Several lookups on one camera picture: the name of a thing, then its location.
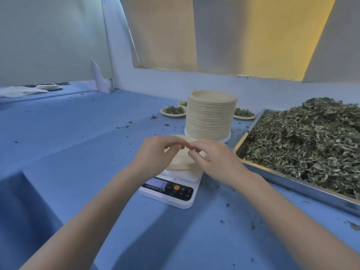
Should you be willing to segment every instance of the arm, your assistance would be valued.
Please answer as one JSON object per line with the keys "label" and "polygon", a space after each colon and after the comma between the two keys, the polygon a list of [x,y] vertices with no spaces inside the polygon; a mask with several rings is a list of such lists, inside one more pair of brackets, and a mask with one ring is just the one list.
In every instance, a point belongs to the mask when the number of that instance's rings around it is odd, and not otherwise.
{"label": "arm", "polygon": [[[302,269],[358,269],[360,255],[315,222],[261,176],[250,172],[227,145],[212,140],[190,143],[189,155],[214,179],[243,195],[260,213]],[[207,153],[208,162],[198,153]]]}
{"label": "arm", "polygon": [[144,182],[161,173],[187,145],[177,136],[146,138],[132,163],[117,173],[20,270],[89,269],[132,195]]}

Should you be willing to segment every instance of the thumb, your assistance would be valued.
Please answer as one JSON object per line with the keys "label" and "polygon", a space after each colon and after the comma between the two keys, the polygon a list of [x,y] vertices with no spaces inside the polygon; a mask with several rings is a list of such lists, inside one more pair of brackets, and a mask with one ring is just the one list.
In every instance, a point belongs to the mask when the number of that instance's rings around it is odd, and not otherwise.
{"label": "thumb", "polygon": [[170,147],[170,149],[166,152],[166,154],[173,159],[175,157],[175,155],[179,152],[179,150],[182,149],[182,145],[181,144],[174,144]]}
{"label": "thumb", "polygon": [[198,152],[194,150],[190,150],[188,154],[204,171],[206,171],[209,162],[207,162]]}

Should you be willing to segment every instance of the forearm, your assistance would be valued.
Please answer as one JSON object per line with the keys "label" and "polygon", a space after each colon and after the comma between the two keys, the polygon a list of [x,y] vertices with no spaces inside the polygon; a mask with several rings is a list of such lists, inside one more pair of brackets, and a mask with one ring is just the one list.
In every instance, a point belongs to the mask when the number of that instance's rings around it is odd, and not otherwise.
{"label": "forearm", "polygon": [[249,173],[234,180],[239,191],[260,213],[303,269],[357,269],[360,255],[315,222],[262,177]]}
{"label": "forearm", "polygon": [[55,233],[20,270],[88,269],[125,205],[141,185],[124,169],[69,222]]}

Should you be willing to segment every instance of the dried leaves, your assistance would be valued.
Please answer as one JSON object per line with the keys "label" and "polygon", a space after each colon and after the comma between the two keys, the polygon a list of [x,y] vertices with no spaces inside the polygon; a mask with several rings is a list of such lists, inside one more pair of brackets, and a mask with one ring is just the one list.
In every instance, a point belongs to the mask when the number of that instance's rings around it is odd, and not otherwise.
{"label": "dried leaves", "polygon": [[250,112],[249,109],[240,109],[240,108],[235,109],[234,115],[236,115],[238,117],[253,117],[253,116],[255,116],[255,114]]}
{"label": "dried leaves", "polygon": [[246,159],[360,200],[360,108],[329,98],[268,113]]}
{"label": "dried leaves", "polygon": [[166,109],[166,113],[168,114],[183,114],[185,111],[182,107],[174,107],[174,106],[169,106]]}

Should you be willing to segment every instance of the person's left hand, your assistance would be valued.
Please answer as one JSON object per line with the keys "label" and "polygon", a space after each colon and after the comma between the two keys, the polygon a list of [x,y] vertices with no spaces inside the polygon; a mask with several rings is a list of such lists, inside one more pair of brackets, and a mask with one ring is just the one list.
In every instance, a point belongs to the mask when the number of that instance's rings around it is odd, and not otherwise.
{"label": "person's left hand", "polygon": [[147,137],[127,169],[144,183],[165,170],[179,150],[187,146],[186,140],[174,135]]}

